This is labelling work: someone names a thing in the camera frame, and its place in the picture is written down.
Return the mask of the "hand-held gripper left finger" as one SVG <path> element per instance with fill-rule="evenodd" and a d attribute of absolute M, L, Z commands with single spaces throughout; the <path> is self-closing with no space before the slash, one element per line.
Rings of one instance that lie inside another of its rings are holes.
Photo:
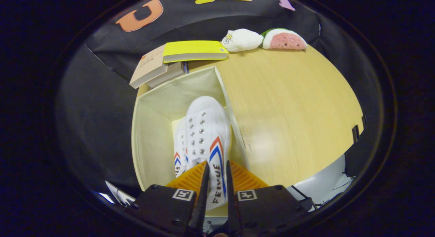
<path fill-rule="evenodd" d="M 153 184 L 131 204 L 131 216 L 151 236 L 201 237 L 209 166 L 202 162 L 167 186 Z"/>

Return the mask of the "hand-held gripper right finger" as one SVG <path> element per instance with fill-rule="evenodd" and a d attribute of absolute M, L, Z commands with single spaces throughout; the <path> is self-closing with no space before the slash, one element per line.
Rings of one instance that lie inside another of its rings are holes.
<path fill-rule="evenodd" d="M 275 237 L 298 225 L 308 208 L 282 185 L 267 186 L 227 161 L 228 231 L 231 237 Z"/>

